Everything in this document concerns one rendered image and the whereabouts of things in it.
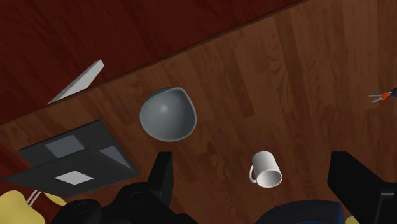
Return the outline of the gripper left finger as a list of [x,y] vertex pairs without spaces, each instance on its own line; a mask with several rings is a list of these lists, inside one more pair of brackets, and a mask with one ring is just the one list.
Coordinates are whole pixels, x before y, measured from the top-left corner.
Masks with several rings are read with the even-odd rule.
[[104,207],[94,199],[69,202],[51,224],[198,224],[186,213],[169,208],[173,186],[172,153],[163,151],[146,182],[125,185]]

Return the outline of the black laptop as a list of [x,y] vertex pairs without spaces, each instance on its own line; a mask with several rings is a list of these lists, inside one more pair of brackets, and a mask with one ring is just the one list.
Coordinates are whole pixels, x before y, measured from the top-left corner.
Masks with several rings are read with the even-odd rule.
[[26,146],[18,152],[32,167],[3,180],[62,198],[139,175],[101,120]]

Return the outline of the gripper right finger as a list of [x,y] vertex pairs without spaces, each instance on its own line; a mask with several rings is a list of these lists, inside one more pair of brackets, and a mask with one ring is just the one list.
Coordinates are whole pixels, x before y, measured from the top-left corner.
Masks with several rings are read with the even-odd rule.
[[397,224],[397,183],[385,182],[350,153],[331,153],[327,184],[360,224]]

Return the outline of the dark blue round thing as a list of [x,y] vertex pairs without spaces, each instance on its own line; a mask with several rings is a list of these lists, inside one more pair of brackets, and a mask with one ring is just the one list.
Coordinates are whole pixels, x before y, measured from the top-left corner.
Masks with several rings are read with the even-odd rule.
[[299,200],[276,206],[255,224],[342,224],[342,204],[330,200]]

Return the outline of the brown wooden table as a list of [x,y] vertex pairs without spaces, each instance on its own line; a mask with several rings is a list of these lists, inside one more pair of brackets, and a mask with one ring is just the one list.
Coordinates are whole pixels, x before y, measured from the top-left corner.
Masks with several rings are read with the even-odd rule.
[[[186,90],[195,130],[166,143],[141,127],[144,100]],[[304,199],[334,200],[333,151],[397,182],[397,0],[306,0],[168,59],[0,125],[12,154],[100,119],[145,181],[161,151],[174,159],[171,209],[200,224],[252,224]],[[249,180],[252,157],[273,154],[282,181]]]

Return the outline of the white mug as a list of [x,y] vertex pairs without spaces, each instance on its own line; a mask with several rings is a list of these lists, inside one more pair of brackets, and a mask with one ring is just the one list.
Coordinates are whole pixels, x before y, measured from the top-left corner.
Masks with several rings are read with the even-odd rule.
[[262,188],[273,188],[282,181],[281,170],[269,151],[260,151],[252,157],[249,180]]

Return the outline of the grey bowl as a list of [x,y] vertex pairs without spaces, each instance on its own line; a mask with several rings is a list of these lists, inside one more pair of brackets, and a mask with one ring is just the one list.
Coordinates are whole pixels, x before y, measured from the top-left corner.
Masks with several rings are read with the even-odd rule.
[[139,120],[149,136],[159,141],[176,142],[194,131],[197,113],[183,88],[167,87],[153,92],[145,100]]

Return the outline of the yellow rounded thing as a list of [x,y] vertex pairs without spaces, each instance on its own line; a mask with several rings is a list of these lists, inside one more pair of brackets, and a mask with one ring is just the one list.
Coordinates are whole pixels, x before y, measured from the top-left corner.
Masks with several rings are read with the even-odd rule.
[[0,195],[0,224],[46,224],[44,217],[32,208],[41,192],[34,190],[28,199],[17,190]]

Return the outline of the white flat board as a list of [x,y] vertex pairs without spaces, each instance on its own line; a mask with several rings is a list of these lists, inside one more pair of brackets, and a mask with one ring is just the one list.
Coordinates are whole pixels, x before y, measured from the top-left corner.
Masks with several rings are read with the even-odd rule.
[[91,66],[84,70],[75,80],[57,94],[48,104],[80,92],[90,86],[100,71],[104,68],[102,60],[95,61]]

